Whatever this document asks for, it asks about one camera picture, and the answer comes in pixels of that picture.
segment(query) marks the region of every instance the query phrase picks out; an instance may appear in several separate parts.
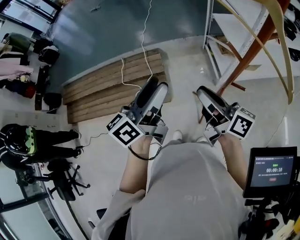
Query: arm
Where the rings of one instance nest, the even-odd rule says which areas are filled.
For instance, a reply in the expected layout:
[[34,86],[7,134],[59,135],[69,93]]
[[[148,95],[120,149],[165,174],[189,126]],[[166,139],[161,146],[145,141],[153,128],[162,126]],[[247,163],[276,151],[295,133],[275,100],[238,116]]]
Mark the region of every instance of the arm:
[[[149,149],[152,137],[143,136],[131,145],[132,150],[143,158],[149,157]],[[126,163],[126,168],[120,183],[120,191],[136,193],[146,190],[148,161],[135,157],[131,152]]]
[[248,166],[240,140],[231,134],[224,134],[218,140],[222,146],[229,174],[242,189],[245,189]]

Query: wooden plank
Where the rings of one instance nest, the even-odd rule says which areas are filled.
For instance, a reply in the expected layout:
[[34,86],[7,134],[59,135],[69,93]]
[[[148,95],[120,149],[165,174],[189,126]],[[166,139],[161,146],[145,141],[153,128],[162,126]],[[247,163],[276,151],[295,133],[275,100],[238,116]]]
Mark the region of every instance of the wooden plank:
[[[155,61],[149,62],[149,65],[150,65],[150,67],[151,67],[151,69],[152,69],[153,67],[162,65],[162,61],[161,61],[161,59],[155,60]],[[148,71],[149,71],[149,68],[148,68],[147,63],[143,63],[143,64],[140,64],[140,65],[138,65],[138,66],[134,66],[134,67],[131,67],[131,68],[128,68],[128,69],[124,69],[124,70],[123,70],[123,76],[125,77],[125,76],[128,75],[128,74],[135,73],[135,72],[139,72],[139,71],[143,71],[143,70],[147,70],[147,69],[148,69]],[[81,87],[79,87],[79,88],[73,90],[73,91],[70,92],[70,93],[66,93],[66,94],[64,95],[64,98],[65,98],[65,99],[68,99],[69,97],[71,97],[71,96],[73,96],[73,95],[75,95],[75,94],[77,94],[77,93],[80,93],[80,92],[82,92],[82,91],[84,91],[84,90],[93,88],[93,87],[95,87],[96,85],[99,85],[99,84],[101,84],[101,83],[105,83],[105,82],[110,81],[110,80],[112,80],[112,79],[114,79],[114,78],[116,78],[116,77],[120,77],[120,78],[121,78],[121,76],[122,76],[122,73],[121,73],[121,69],[120,69],[120,70],[119,70],[118,72],[116,72],[116,73],[107,75],[107,76],[105,76],[105,77],[98,78],[98,79],[96,79],[96,80],[94,80],[94,81],[92,81],[92,82],[90,82],[90,83],[88,83],[88,84],[85,84],[85,85],[83,85],[83,86],[81,86]]]
[[[168,93],[165,100],[164,100],[164,103],[170,102],[171,99],[172,99],[171,94]],[[131,102],[123,103],[122,105],[119,105],[119,106],[116,106],[116,107],[112,107],[112,108],[109,108],[109,109],[103,109],[103,110],[96,111],[96,112],[86,114],[86,115],[82,115],[82,116],[79,116],[79,117],[76,117],[76,118],[73,118],[71,115],[68,115],[68,123],[72,124],[72,123],[82,122],[82,121],[86,121],[86,120],[90,120],[90,119],[94,119],[94,118],[107,116],[107,115],[110,115],[110,114],[113,114],[113,113],[117,113],[121,110],[122,106],[129,105],[130,103]]]
[[[139,86],[143,86],[145,79],[146,78],[139,79],[139,80],[134,80],[131,83],[139,85]],[[70,106],[76,108],[76,107],[79,107],[79,106],[84,105],[86,103],[95,101],[97,99],[107,97],[107,96],[109,96],[111,94],[115,94],[116,92],[115,92],[114,88],[115,87],[111,87],[111,88],[108,88],[108,89],[105,89],[105,90],[102,90],[102,91],[90,94],[90,95],[88,95],[86,97],[83,97],[83,98],[81,98],[79,100],[76,100],[76,101],[70,103]],[[122,84],[122,85],[118,86],[118,88],[119,88],[120,91],[127,91],[127,90],[130,90],[130,89],[134,88],[134,87]]]
[[106,107],[102,107],[102,106],[107,103],[110,103],[112,101],[118,100],[120,98],[135,96],[135,94],[137,93],[138,90],[139,90],[138,88],[132,88],[127,91],[118,92],[118,93],[109,95],[107,97],[99,98],[95,101],[83,104],[78,107],[73,107],[73,105],[70,105],[70,106],[68,106],[68,109],[67,109],[68,114],[73,115],[73,116],[80,116],[80,115],[90,113],[91,111],[93,111],[93,109],[97,109],[97,107],[99,109],[106,108]]
[[[155,60],[159,60],[159,59],[161,59],[161,56],[160,56],[159,53],[147,57],[147,61],[149,63],[152,62],[152,61],[155,61]],[[127,62],[127,59],[125,59],[124,62],[125,62],[124,69],[123,69],[124,73],[126,73],[127,69],[129,69],[129,68],[133,68],[135,66],[146,63],[145,58],[137,59],[137,60],[130,61],[130,62]],[[80,90],[80,88],[84,87],[85,85],[87,85],[89,83],[92,83],[93,81],[95,81],[97,79],[100,79],[100,78],[109,76],[111,74],[120,72],[121,69],[122,69],[122,64],[120,64],[119,66],[113,67],[113,68],[107,67],[107,66],[102,67],[101,69],[97,70],[96,74],[93,74],[93,75],[90,75],[90,76],[87,75],[85,77],[82,77],[81,80],[79,82],[77,82],[77,84],[73,84],[72,86],[70,86],[70,85],[65,86],[64,95],[67,95],[67,94],[69,94],[73,91],[76,92],[76,90]]]
[[[160,66],[157,66],[157,67],[152,67],[151,70],[152,70],[153,74],[161,73],[161,72],[164,71],[164,66],[160,65]],[[131,74],[128,74],[128,75],[124,76],[123,81],[124,82],[129,82],[131,80],[134,80],[134,79],[146,76],[147,74],[149,74],[149,70],[148,69],[144,70],[144,71],[139,71],[139,72],[131,73]],[[102,84],[99,84],[99,85],[91,88],[91,89],[87,89],[87,90],[85,90],[83,92],[77,93],[77,94],[69,97],[68,99],[65,99],[64,104],[71,103],[71,102],[73,102],[75,100],[83,98],[83,97],[85,97],[87,95],[90,95],[90,94],[92,94],[94,92],[101,91],[103,89],[106,89],[106,88],[118,85],[120,83],[121,83],[121,77],[116,77],[115,79],[112,79],[110,81],[104,82]]]
[[[158,76],[158,81],[160,82],[165,82],[165,75],[161,75]],[[147,79],[143,79],[140,80],[140,85],[143,86],[146,82]],[[98,99],[88,102],[86,104],[82,104],[82,105],[78,105],[78,106],[73,106],[70,105],[68,107],[68,114],[70,115],[76,115],[76,116],[80,116],[80,115],[84,115],[86,114],[87,111],[91,111],[90,109],[88,110],[88,108],[91,108],[93,106],[98,106],[99,109],[101,109],[102,107],[100,105],[120,99],[120,98],[125,98],[125,97],[129,97],[129,96],[135,96],[136,93],[138,92],[138,88],[135,88],[133,86],[126,86],[126,87],[130,87],[128,90],[124,91],[123,89],[124,85],[117,86],[117,87],[113,87],[109,90],[110,94],[108,95],[107,92],[108,90],[103,90],[100,91],[99,93],[102,93],[103,95],[105,95],[104,97],[100,95],[98,95]]]
[[[165,79],[165,75],[164,74],[160,74],[160,75],[154,75],[158,78],[158,81],[159,82],[165,82],[166,79]],[[148,80],[148,77],[144,77],[140,80],[134,80],[132,82],[130,82],[131,84],[136,84],[138,86],[143,86],[146,81]],[[78,110],[82,110],[82,109],[85,109],[87,107],[91,107],[91,106],[94,106],[94,105],[98,105],[100,104],[100,102],[102,101],[101,99],[103,99],[104,102],[108,102],[111,100],[114,100],[116,98],[113,98],[116,94],[118,93],[122,93],[122,92],[128,92],[130,90],[134,90],[135,92],[138,91],[138,88],[134,87],[134,86],[128,86],[128,85],[123,85],[123,84],[119,84],[115,87],[111,87],[111,88],[108,88],[108,89],[105,89],[105,90],[102,90],[102,91],[99,91],[99,92],[95,92],[91,95],[88,95],[86,97],[83,97],[77,101],[74,101],[71,103],[70,105],[70,111],[71,112],[75,112],[75,111],[78,111]]]
[[118,99],[112,100],[110,102],[102,103],[102,104],[99,104],[99,105],[96,105],[93,107],[89,107],[89,108],[71,113],[70,115],[73,118],[76,118],[76,117],[79,117],[82,115],[89,115],[90,113],[94,113],[94,112],[97,112],[97,111],[100,111],[103,109],[108,109],[108,108],[112,108],[112,107],[116,107],[116,106],[120,106],[120,105],[124,106],[124,105],[126,105],[125,103],[132,102],[132,101],[134,101],[134,99],[135,99],[135,93],[133,93],[127,97],[118,98]]
[[[158,53],[159,53],[159,49],[153,49],[153,50],[147,51],[146,52],[146,56],[151,56],[151,55],[155,55],[155,54],[158,54]],[[134,61],[134,60],[137,60],[137,59],[143,59],[143,58],[144,58],[144,53],[142,52],[142,53],[130,56],[128,58],[125,58],[124,60],[125,60],[126,63],[129,63],[131,61]],[[109,69],[115,68],[117,66],[122,66],[122,62],[121,61],[117,61],[117,62],[111,63],[109,65],[106,65],[106,66],[104,66],[102,68],[106,68],[106,70],[109,70]],[[93,77],[94,75],[97,75],[99,72],[101,72],[102,68],[97,69],[94,72],[91,72],[91,73],[89,73],[89,74],[87,74],[87,75],[85,75],[85,76],[77,79],[76,81],[69,83],[66,87],[67,88],[71,88],[72,86],[77,85],[80,81],[82,81],[84,79],[87,79],[87,78],[90,78],[90,77]]]

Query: timer display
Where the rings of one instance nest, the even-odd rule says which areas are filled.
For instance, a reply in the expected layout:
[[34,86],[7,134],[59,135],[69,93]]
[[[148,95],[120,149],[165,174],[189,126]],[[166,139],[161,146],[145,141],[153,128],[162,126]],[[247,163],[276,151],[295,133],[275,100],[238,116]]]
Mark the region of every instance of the timer display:
[[255,157],[251,187],[274,187],[290,183],[293,156]]
[[282,172],[282,167],[280,168],[267,168],[267,173],[279,173]]

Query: black cable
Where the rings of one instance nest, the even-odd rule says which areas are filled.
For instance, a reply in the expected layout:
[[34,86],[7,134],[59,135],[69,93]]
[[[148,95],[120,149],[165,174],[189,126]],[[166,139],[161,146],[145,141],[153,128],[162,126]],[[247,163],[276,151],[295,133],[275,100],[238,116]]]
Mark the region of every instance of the black cable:
[[90,142],[91,142],[92,138],[98,138],[98,137],[100,137],[101,135],[106,135],[106,134],[108,134],[108,133],[100,133],[97,137],[90,137],[90,141],[89,141],[89,144],[88,144],[88,145],[80,146],[80,147],[77,147],[77,148],[85,148],[85,147],[88,147],[88,146],[90,146]]
[[134,156],[136,156],[137,158],[139,158],[139,159],[141,159],[141,160],[145,160],[145,161],[151,161],[151,160],[153,160],[153,159],[155,159],[157,156],[158,156],[158,154],[160,153],[160,151],[161,151],[161,149],[162,149],[162,146],[159,144],[159,143],[157,143],[157,142],[154,142],[154,143],[151,143],[150,145],[152,145],[152,144],[158,144],[160,147],[159,147],[159,149],[158,149],[158,151],[157,151],[157,153],[155,154],[155,156],[154,157],[150,157],[150,158],[144,158],[144,157],[141,157],[141,156],[139,156],[138,154],[136,154],[133,150],[132,150],[132,148],[129,146],[128,147],[128,149],[131,151],[131,153],[134,155]]

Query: leg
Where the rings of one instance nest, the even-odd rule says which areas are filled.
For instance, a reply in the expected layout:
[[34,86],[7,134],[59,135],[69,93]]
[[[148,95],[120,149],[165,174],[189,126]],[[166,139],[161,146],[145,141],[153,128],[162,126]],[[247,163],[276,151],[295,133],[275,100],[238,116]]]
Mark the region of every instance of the leg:
[[79,134],[75,131],[59,131],[52,133],[49,131],[37,130],[37,147],[66,143],[78,137]]
[[210,146],[210,144],[208,143],[207,139],[206,139],[204,136],[199,137],[199,138],[197,139],[196,143],[203,143],[203,144],[207,144],[207,145]]
[[170,145],[176,145],[182,143],[184,143],[182,140],[182,133],[179,130],[176,130],[173,134],[173,139],[166,146],[164,146],[164,148]]
[[26,160],[26,163],[47,163],[53,159],[75,158],[78,155],[79,151],[76,149],[49,146],[38,149],[34,156]]

